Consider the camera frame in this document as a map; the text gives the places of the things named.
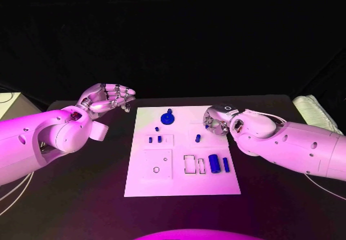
blue object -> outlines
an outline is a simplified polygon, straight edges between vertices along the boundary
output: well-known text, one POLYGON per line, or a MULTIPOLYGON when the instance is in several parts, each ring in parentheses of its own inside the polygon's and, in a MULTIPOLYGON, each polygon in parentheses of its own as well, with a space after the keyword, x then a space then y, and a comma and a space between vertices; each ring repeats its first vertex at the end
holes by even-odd
POLYGON ((196 143, 199 143, 201 142, 201 135, 198 134, 196 135, 196 143))
POLYGON ((165 125, 170 125, 173 122, 175 122, 175 116, 172 114, 172 109, 169 108, 168 109, 168 113, 165 113, 162 116, 160 116, 160 122, 165 124, 165 125))
POLYGON ((230 173, 230 162, 228 162, 228 158, 224 157, 222 160, 224 160, 225 172, 230 173))
POLYGON ((218 174, 222 171, 222 169, 221 169, 221 164, 219 164, 219 159, 217 154, 209 155, 209 164, 211 164, 211 173, 218 174))

pink robotic arm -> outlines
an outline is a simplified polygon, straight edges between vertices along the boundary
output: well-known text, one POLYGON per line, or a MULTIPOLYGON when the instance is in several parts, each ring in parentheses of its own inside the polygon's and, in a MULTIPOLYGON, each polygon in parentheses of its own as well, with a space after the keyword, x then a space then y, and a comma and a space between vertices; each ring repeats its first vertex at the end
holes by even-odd
POLYGON ((299 173, 346 181, 346 137, 277 116, 281 123, 276 123, 266 115, 248 109, 240 113, 221 104, 208 108, 204 125, 218 135, 231 132, 245 154, 261 156, 299 173))
POLYGON ((94 121, 117 106, 129 112, 136 91, 95 84, 75 106, 0 122, 0 186, 78 151, 88 138, 103 141, 108 126, 94 121))

black curtain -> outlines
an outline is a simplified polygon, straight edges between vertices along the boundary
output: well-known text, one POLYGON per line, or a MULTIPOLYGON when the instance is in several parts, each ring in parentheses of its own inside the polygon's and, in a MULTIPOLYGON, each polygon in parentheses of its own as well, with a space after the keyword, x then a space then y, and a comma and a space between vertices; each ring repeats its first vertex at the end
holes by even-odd
POLYGON ((0 86, 46 108, 95 83, 139 98, 307 92, 345 46, 343 8, 260 1, 0 6, 0 86))

